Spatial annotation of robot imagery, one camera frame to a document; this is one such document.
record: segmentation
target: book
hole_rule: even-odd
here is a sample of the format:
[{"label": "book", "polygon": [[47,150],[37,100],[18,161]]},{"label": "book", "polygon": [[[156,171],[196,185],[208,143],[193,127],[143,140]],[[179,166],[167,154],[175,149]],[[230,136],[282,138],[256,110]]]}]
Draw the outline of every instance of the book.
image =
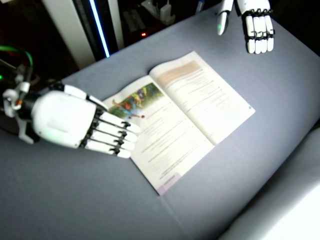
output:
[{"label": "book", "polygon": [[159,195],[255,113],[196,52],[154,67],[103,102],[140,126],[131,159]]}]

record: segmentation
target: blue light strip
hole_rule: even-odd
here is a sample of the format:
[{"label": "blue light strip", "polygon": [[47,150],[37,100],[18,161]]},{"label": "blue light strip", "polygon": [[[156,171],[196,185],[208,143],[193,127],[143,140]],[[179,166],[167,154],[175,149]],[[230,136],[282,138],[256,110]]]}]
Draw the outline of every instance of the blue light strip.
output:
[{"label": "blue light strip", "polygon": [[109,51],[108,51],[108,47],[107,47],[106,39],[105,39],[105,36],[104,36],[104,32],[102,30],[101,23],[100,23],[100,20],[99,20],[99,16],[98,16],[98,12],[97,12],[97,9],[96,9],[95,0],[90,0],[90,5],[91,5],[91,8],[92,8],[92,12],[93,12],[93,16],[94,16],[94,20],[95,20],[96,26],[98,27],[98,31],[99,31],[99,35],[100,35],[101,42],[102,42],[102,45],[103,45],[103,49],[104,49],[104,52],[105,52],[105,56],[107,58],[109,58],[110,54],[109,54]]}]

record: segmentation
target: open book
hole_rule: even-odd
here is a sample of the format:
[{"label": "open book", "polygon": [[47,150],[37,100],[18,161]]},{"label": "open book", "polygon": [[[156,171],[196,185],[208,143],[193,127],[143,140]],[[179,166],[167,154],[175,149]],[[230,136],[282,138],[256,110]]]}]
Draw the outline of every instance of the open book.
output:
[{"label": "open book", "polygon": [[104,103],[141,127],[131,158],[160,195],[255,112],[195,52],[154,67]]}]

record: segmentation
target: table surface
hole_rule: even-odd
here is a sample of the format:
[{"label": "table surface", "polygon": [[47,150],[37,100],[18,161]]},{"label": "table surface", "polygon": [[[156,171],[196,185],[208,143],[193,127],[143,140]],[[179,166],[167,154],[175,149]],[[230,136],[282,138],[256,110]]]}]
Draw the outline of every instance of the table surface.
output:
[{"label": "table surface", "polygon": [[320,117],[320,58],[276,22],[272,52],[248,54],[233,11],[177,23],[64,83],[105,99],[165,61],[196,51],[256,113],[158,196],[128,159],[0,132],[0,239],[185,240],[217,236]]}]

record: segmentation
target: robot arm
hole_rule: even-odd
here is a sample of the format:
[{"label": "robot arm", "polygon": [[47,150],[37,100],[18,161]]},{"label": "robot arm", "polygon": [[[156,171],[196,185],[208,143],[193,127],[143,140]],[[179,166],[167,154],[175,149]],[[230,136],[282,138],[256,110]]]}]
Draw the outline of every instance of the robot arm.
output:
[{"label": "robot arm", "polygon": [[[219,11],[217,33],[222,35],[228,23],[228,14],[234,0],[223,0]],[[268,0],[237,0],[240,13],[245,21],[245,38],[249,53],[265,53],[274,49],[275,30],[270,18],[272,12]]]},{"label": "robot arm", "polygon": [[16,118],[22,140],[34,142],[26,133],[30,124],[36,135],[58,145],[131,156],[140,128],[108,113],[100,100],[63,84],[42,96],[27,93],[19,100],[22,84],[26,83],[3,93],[5,114]]}]

